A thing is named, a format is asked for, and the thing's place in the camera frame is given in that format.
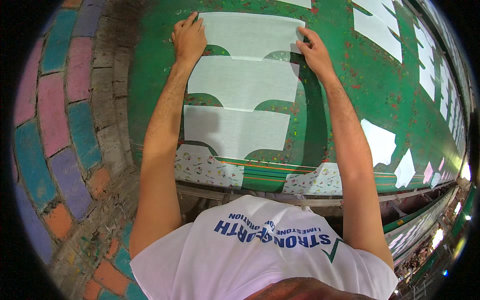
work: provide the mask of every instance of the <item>orange brick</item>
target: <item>orange brick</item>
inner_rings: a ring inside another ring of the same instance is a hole
[[[80,7],[82,0],[65,0],[62,4],[62,7],[66,8],[77,8]]]
[[[123,276],[112,264],[103,259],[94,273],[96,281],[108,288],[117,295],[123,295],[129,283],[127,277]]]
[[[112,239],[112,243],[110,244],[110,249],[108,250],[105,258],[112,258],[112,256],[117,252],[117,248],[119,247],[119,240]]]
[[[90,279],[85,286],[84,299],[85,300],[96,300],[98,298],[98,292],[102,287]]]
[[[103,189],[105,188],[109,180],[110,174],[108,173],[107,169],[101,168],[97,172],[95,172],[88,182],[88,184],[92,188],[93,195],[97,196],[101,192],[103,192]]]
[[[70,218],[63,204],[55,207],[44,217],[44,220],[50,227],[50,230],[61,240],[67,236],[68,231],[72,227],[72,218]]]

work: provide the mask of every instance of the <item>hand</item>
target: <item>hand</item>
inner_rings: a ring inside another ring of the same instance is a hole
[[[310,40],[310,43],[297,41],[297,47],[305,55],[308,66],[317,75],[318,80],[324,86],[332,80],[336,81],[338,77],[333,69],[332,61],[328,55],[327,48],[318,34],[303,27],[298,27],[298,30]]]
[[[192,12],[188,19],[181,20],[173,26],[172,41],[175,48],[175,62],[193,68],[207,46],[203,18],[195,23],[197,12]]]

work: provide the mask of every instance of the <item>white t-shirt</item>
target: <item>white t-shirt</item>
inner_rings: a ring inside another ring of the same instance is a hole
[[[322,216],[249,195],[203,211],[130,266],[145,295],[162,300],[244,299],[292,277],[388,299],[398,283],[384,261],[346,245]]]

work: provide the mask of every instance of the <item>orange stripe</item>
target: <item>orange stripe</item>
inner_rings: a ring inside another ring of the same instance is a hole
[[[245,177],[245,176],[244,176],[243,178],[285,182],[285,180],[265,179],[265,178],[256,178],[256,177]]]
[[[231,162],[228,162],[228,161],[221,161],[221,163],[231,164],[231,165],[240,165],[240,166],[249,166],[249,167],[258,167],[258,168],[267,168],[267,169],[298,171],[298,172],[307,172],[307,173],[311,172],[311,171],[305,171],[305,170],[295,170],[295,169],[287,169],[287,168],[274,168],[274,167],[265,167],[265,166],[254,166],[254,165],[249,165],[249,164],[231,163]]]

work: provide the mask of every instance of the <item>finger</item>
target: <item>finger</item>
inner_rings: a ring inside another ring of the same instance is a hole
[[[192,26],[193,21],[197,17],[198,13],[197,12],[192,12],[189,16],[188,19],[185,21],[185,24],[183,25],[183,28],[190,28]]]
[[[304,27],[299,26],[299,27],[298,27],[298,30],[299,30],[299,32],[300,32],[301,34],[303,34],[304,36],[306,36],[306,37],[310,40],[310,42],[311,42],[312,44],[315,44],[315,43],[318,43],[318,42],[321,41],[321,39],[320,39],[320,37],[318,36],[318,34],[317,34],[315,31],[311,30],[311,29],[308,29],[308,28],[304,28]]]
[[[182,28],[183,24],[185,24],[185,21],[186,20],[180,20],[175,23],[175,25],[173,25],[173,32],[178,32]]]
[[[200,30],[200,26],[202,26],[204,19],[199,18],[195,23],[193,23],[192,28],[195,28],[196,30]]]
[[[302,41],[297,41],[296,44],[298,49],[302,52],[303,55],[307,54],[309,51],[312,50]]]

